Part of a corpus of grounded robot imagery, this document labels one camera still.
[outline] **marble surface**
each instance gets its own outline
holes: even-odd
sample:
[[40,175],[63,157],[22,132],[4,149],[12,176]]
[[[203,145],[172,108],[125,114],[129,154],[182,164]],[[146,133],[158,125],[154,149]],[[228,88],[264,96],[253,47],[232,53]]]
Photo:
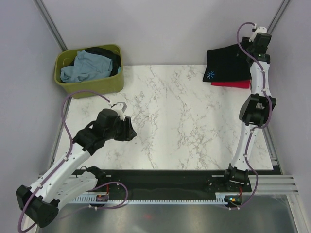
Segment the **marble surface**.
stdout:
[[[239,111],[250,90],[202,82],[204,65],[127,66],[125,86],[106,94],[124,101],[137,132],[130,142],[108,141],[84,166],[108,169],[226,169],[238,145]],[[67,124],[75,135],[108,108],[100,97],[72,99]],[[69,147],[62,132],[55,160]],[[262,132],[250,159],[255,169],[272,169]]]

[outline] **red cloth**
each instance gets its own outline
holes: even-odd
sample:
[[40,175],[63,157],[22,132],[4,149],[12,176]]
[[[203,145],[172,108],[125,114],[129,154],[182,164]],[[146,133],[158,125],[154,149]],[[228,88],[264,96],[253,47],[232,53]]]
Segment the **red cloth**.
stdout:
[[229,87],[237,87],[248,89],[250,85],[249,80],[236,81],[236,82],[211,82],[212,86],[229,86]]

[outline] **black cloth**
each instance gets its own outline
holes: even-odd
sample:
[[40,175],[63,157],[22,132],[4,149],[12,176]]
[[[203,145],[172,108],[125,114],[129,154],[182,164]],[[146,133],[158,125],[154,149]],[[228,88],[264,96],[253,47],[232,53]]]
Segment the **black cloth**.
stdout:
[[100,47],[91,47],[85,49],[85,52],[101,55],[104,57],[107,57],[112,60],[112,71],[110,73],[110,76],[114,76],[118,73],[119,67],[121,67],[121,58],[119,55],[114,54],[112,51],[100,48]]
[[246,59],[237,56],[238,44],[207,51],[204,82],[234,82],[251,79]]

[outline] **blue star logo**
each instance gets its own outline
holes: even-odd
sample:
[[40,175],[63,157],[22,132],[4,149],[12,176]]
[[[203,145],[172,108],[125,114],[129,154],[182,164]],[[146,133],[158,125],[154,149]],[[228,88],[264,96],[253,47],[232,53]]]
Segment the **blue star logo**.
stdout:
[[208,77],[209,79],[214,78],[214,76],[215,76],[215,72],[214,72],[214,71],[209,71],[209,72],[207,73],[207,77]]

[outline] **white wall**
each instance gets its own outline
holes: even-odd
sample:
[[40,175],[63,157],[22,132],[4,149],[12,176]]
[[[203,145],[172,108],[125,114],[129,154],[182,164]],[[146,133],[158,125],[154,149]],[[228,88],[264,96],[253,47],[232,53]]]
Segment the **white wall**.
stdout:
[[69,49],[116,43],[127,65],[206,64],[245,21],[268,27],[282,0],[43,0]]
[[17,232],[16,189],[46,170],[64,92],[61,52],[32,0],[0,1],[0,232]]
[[277,98],[271,128],[311,219],[311,1],[292,1],[272,34],[269,85]]

